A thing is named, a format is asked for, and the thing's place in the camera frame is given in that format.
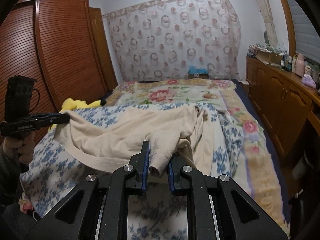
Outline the person's left hand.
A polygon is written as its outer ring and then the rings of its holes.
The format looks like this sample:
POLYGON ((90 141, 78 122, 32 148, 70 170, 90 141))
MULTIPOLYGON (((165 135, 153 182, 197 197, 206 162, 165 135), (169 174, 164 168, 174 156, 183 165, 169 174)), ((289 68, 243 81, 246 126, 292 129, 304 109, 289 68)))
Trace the person's left hand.
POLYGON ((24 139, 18 140, 11 137, 5 137, 3 141, 4 155, 9 159, 18 161, 19 164, 28 166, 34 156, 35 133, 29 133, 24 139))

